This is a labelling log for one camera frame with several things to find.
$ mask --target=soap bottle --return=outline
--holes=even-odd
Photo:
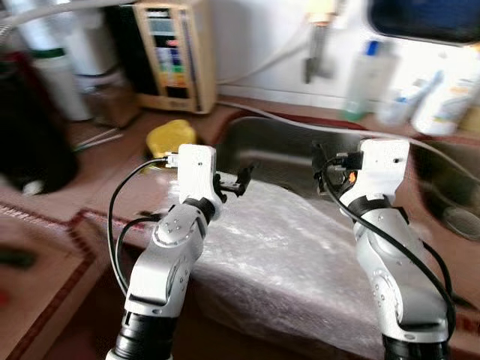
[[[342,118],[349,122],[357,122],[369,110],[368,84],[377,74],[374,57],[379,49],[379,41],[368,43],[365,54],[360,54],[355,60],[350,77],[349,89],[343,106]]]
[[[479,90],[480,52],[469,46],[448,60],[441,83],[422,101],[412,126],[425,135],[452,135]]]

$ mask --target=wall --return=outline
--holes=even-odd
[[[244,74],[282,47],[298,29],[305,16],[306,0],[210,0],[217,53],[217,77],[225,79]],[[222,85],[221,94],[259,98],[315,107],[341,108],[347,91],[352,64],[375,34],[366,17],[367,0],[347,0],[346,28],[333,28],[325,48],[326,68],[331,79],[316,77],[303,82],[304,60],[308,57],[309,29],[295,43],[294,54],[267,70]],[[398,83],[406,74],[429,65],[440,52],[451,46],[412,40],[393,39],[394,52],[400,57],[394,77]]]

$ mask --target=countertop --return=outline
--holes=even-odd
[[[338,112],[331,109],[237,97],[222,97],[221,100],[235,101],[275,113],[323,119],[338,118]],[[216,106],[209,115],[145,111],[123,131],[124,136],[121,139],[79,153],[80,171],[66,187],[51,194],[25,197],[3,184],[0,186],[0,202],[59,221],[70,220],[81,209],[106,213],[110,196],[115,187],[134,167],[143,162],[146,148],[145,138],[150,130],[173,119],[187,119],[198,133],[199,138],[205,143],[213,143],[229,117],[236,112],[238,112],[237,109],[225,106]],[[375,131],[407,136],[417,135],[409,125],[386,128],[377,124],[372,116],[367,116],[359,124]],[[105,128],[95,127],[90,123],[73,123],[69,125],[68,136],[70,142],[76,144],[105,130]],[[460,132],[456,138],[480,144],[480,136],[470,133]],[[137,217],[138,211],[153,211],[158,207],[165,193],[155,190],[155,188],[159,188],[156,175],[155,172],[150,172],[132,179],[118,198],[114,210],[116,217],[132,219]],[[480,274],[480,243],[467,241],[453,234],[439,221],[432,218],[422,205],[415,180],[416,176],[410,169],[406,174],[406,181],[397,192],[396,205],[406,209],[410,220],[422,229],[424,239],[443,257],[450,269],[457,294],[480,307],[480,281],[478,278]],[[461,323],[462,329],[469,328],[467,331],[469,334],[467,332],[460,334],[458,331],[452,343],[455,347],[480,355],[480,325],[478,325],[479,322],[476,322],[480,316],[473,313],[465,314],[465,317],[460,318],[459,323]]]

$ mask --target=sink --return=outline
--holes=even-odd
[[[217,145],[217,169],[235,174],[256,164],[253,179],[279,185],[318,206],[312,171],[312,144],[321,146],[325,159],[338,152],[354,152],[365,137],[326,133],[260,117],[233,121]]]
[[[438,140],[426,143],[480,178],[480,146]],[[426,209],[458,235],[480,241],[480,186],[423,148],[414,147],[412,156]]]

